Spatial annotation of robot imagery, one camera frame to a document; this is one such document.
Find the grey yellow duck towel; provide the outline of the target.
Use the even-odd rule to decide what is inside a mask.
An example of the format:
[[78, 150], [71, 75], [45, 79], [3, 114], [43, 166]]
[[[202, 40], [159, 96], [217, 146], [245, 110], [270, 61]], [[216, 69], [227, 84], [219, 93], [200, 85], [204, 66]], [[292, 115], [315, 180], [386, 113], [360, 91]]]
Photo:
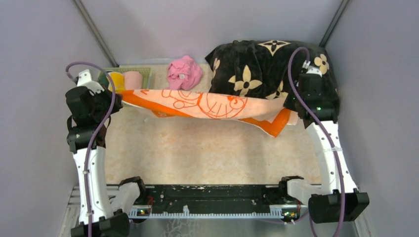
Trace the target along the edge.
[[112, 71], [108, 72], [108, 75], [111, 77], [112, 82], [114, 83], [116, 93], [121, 93], [122, 91], [125, 91], [125, 78], [122, 73]]

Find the orange peach towel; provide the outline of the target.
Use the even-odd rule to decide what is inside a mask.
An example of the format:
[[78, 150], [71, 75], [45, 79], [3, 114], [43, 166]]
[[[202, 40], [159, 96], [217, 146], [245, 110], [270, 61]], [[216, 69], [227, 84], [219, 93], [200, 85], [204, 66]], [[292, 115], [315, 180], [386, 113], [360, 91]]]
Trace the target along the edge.
[[283, 106], [283, 98], [267, 100], [169, 89], [125, 90], [121, 96], [125, 104], [153, 118], [235, 120], [254, 125], [272, 137], [298, 122], [297, 113]]

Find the black floral pillow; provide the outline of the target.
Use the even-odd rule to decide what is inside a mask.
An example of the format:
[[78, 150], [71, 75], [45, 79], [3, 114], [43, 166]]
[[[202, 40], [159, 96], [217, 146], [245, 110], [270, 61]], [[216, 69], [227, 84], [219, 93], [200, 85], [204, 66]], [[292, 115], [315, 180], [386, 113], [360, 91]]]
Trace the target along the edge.
[[268, 100], [287, 96], [292, 91], [288, 63], [299, 47], [305, 47], [309, 52], [300, 51], [294, 56], [293, 81], [302, 71], [304, 61], [310, 61], [325, 79], [328, 90], [324, 98], [340, 108], [337, 81], [327, 51], [315, 44], [295, 40], [235, 40], [217, 46], [205, 57], [213, 71], [209, 92]]

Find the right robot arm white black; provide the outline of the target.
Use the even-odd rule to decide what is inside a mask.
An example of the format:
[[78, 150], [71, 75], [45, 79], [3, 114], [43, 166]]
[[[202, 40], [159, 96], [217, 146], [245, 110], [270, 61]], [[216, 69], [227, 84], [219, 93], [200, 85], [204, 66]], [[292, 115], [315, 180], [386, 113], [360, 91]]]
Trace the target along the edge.
[[359, 191], [347, 168], [338, 136], [338, 97], [318, 73], [302, 73], [286, 101], [297, 115], [315, 146], [321, 184], [312, 185], [301, 176], [285, 176], [279, 182], [278, 197], [283, 203], [295, 199], [307, 205], [316, 224], [354, 222], [370, 203]]

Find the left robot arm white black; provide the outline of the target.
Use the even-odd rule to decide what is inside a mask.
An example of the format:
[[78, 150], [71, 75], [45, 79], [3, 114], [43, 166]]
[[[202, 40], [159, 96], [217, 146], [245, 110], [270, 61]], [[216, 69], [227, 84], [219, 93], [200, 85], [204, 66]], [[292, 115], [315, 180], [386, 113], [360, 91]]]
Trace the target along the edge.
[[130, 231], [128, 214], [143, 204], [148, 191], [143, 180], [122, 180], [113, 200], [107, 193], [105, 175], [105, 121], [122, 108], [121, 96], [98, 87], [77, 86], [65, 94], [71, 115], [67, 120], [67, 143], [78, 172], [80, 214], [70, 230], [72, 237], [126, 237]]

